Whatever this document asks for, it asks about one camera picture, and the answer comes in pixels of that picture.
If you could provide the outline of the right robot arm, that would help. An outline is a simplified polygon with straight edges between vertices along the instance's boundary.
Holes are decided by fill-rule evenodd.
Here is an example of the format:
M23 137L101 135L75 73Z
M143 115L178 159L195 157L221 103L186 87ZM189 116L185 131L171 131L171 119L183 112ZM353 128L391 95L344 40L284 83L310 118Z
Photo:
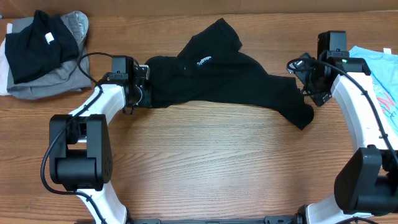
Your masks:
M397 213L397 136L373 90L365 59L350 57L346 32L318 35L317 57L308 53L287 63L302 82L302 94L317 106L334 98L343 112L353 156L336 176L333 194L301 206L293 216L267 217L275 223L370 222Z

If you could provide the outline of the black t-shirt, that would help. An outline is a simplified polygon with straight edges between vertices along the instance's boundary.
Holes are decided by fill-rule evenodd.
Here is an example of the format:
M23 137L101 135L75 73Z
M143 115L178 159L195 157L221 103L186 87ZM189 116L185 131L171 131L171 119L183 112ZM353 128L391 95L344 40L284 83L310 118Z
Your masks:
M188 101L256 105L278 111L299 129L310 124L313 108L304 102L296 79L268 74L239 51L241 46L236 31L218 19L192 36L176 57L150 58L152 107Z

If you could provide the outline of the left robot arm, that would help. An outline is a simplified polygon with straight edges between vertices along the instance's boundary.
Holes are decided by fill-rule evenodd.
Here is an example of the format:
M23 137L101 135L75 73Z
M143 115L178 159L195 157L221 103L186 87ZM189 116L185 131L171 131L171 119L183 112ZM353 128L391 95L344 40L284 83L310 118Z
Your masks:
M94 82L93 94L69 114L50 119L40 178L53 194L77 196L94 223L132 223L111 184L108 124L118 111L151 107L150 68L125 55L111 58L111 71Z

